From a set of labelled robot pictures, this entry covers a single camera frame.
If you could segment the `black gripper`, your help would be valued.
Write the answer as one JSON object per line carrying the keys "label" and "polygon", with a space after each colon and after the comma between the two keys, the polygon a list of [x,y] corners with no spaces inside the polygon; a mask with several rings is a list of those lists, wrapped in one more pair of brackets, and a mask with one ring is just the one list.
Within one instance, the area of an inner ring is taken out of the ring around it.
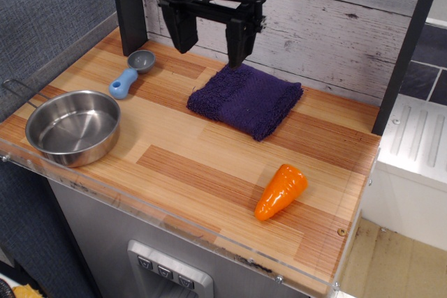
{"label": "black gripper", "polygon": [[188,52],[197,42],[197,17],[226,25],[228,65],[239,67],[263,29],[266,0],[158,0],[174,47]]}

